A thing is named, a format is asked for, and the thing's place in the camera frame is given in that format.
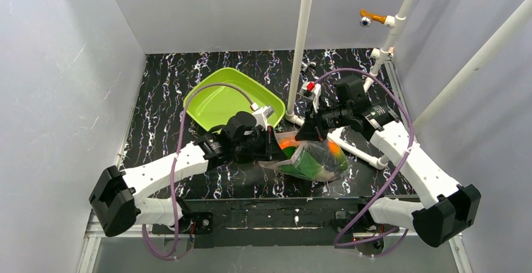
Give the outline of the lime green plastic tray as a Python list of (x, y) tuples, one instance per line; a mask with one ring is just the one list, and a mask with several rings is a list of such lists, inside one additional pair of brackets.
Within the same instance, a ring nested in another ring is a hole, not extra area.
[(268, 117), (271, 126), (277, 126), (284, 118), (285, 103), (269, 89), (256, 80), (234, 68), (221, 68), (195, 86), (185, 97), (199, 88), (213, 83), (227, 83), (241, 89), (240, 93), (226, 86), (213, 86), (198, 93), (189, 104), (186, 112), (204, 130), (227, 123), (229, 118), (239, 111), (252, 113), (248, 96), (259, 107), (270, 106), (273, 112)]

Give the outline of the small metal fitting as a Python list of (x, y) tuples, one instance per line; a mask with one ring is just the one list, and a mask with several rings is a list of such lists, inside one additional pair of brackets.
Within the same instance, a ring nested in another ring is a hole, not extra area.
[(305, 74), (309, 70), (313, 70), (316, 67), (316, 62), (302, 62), (300, 72)]

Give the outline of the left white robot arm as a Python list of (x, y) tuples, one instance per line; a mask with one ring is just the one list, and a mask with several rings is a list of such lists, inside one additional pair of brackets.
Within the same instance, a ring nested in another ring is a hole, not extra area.
[(174, 227), (189, 211), (177, 198), (151, 198), (153, 193), (229, 162), (286, 158), (274, 128), (256, 112), (240, 111), (226, 124), (212, 127), (178, 153), (134, 168), (120, 170), (116, 165), (105, 168), (88, 201), (106, 237), (120, 235), (134, 225)]

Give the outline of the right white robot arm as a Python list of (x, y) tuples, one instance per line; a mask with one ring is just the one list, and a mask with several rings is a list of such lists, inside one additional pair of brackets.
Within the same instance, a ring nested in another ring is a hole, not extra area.
[(378, 195), (367, 204), (371, 221), (413, 229), (429, 246), (439, 247), (473, 225), (481, 200), (474, 185), (462, 186), (410, 140), (399, 116), (386, 103), (372, 103), (362, 79), (353, 76), (334, 84), (337, 99), (326, 102), (321, 86), (304, 82), (300, 95), (311, 100), (297, 141), (323, 141), (331, 129), (350, 127), (378, 148), (418, 194), (418, 203)]

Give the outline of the white PVC pipe frame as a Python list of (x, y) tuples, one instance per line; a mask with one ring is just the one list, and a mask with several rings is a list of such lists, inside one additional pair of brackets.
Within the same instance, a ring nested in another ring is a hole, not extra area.
[[(386, 16), (385, 26), (389, 28), (389, 33), (385, 44), (382, 48), (375, 48), (371, 56), (376, 59), (375, 65), (370, 70), (370, 75), (376, 76), (380, 67), (386, 60), (391, 58), (390, 49), (395, 45), (399, 39), (404, 27), (407, 23), (407, 14), (410, 10), (414, 0), (403, 0), (402, 5), (396, 15)], [(284, 117), (291, 123), (301, 126), (304, 123), (303, 118), (294, 114), (295, 98), (299, 85), (299, 75), (301, 70), (302, 55), (307, 36), (307, 27), (309, 24), (309, 17), (311, 12), (312, 0), (301, 0), (299, 19), (297, 25), (297, 35), (295, 39), (295, 50), (290, 78), (289, 98), (287, 102), (287, 109)], [(481, 46), (481, 48), (474, 54), (474, 56), (464, 65), (458, 72), (455, 78), (449, 83), (446, 88), (439, 94), (435, 102), (430, 104), (420, 116), (422, 122), (428, 119), (429, 115), (433, 115), (437, 111), (437, 107), (441, 106), (444, 99), (450, 98), (452, 90), (458, 89), (459, 85), (465, 83), (467, 77), (483, 67), (490, 56), (498, 52), (504, 44), (510, 39), (510, 36), (515, 34), (526, 22), (531, 19), (531, 0), (524, 0), (515, 11), (509, 16), (507, 20), (493, 33), (493, 35)], [(348, 153), (357, 156), (359, 159), (368, 163), (376, 169), (383, 169), (389, 162), (386, 156), (379, 158), (366, 154), (356, 147), (346, 143), (339, 138), (338, 135), (332, 136), (335, 143), (339, 144)]]

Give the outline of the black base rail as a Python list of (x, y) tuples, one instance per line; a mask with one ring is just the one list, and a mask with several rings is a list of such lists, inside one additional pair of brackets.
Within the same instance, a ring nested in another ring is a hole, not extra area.
[(329, 246), (368, 198), (184, 200), (179, 236), (197, 249)]

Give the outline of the clear zip top bag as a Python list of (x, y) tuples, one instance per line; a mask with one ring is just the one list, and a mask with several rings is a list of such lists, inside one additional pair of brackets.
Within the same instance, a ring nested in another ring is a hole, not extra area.
[(334, 141), (296, 141), (295, 135), (295, 131), (276, 133), (275, 139), (285, 159), (258, 164), (264, 169), (317, 182), (334, 181), (349, 171), (349, 161)]

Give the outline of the orange fake fruit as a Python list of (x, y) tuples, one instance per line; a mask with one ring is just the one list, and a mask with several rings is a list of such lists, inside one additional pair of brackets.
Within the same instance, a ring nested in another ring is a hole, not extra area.
[(295, 140), (294, 136), (287, 136), (277, 139), (277, 142), (281, 148), (281, 150), (284, 150), (288, 147), (294, 147), (297, 148), (301, 143), (299, 141)]

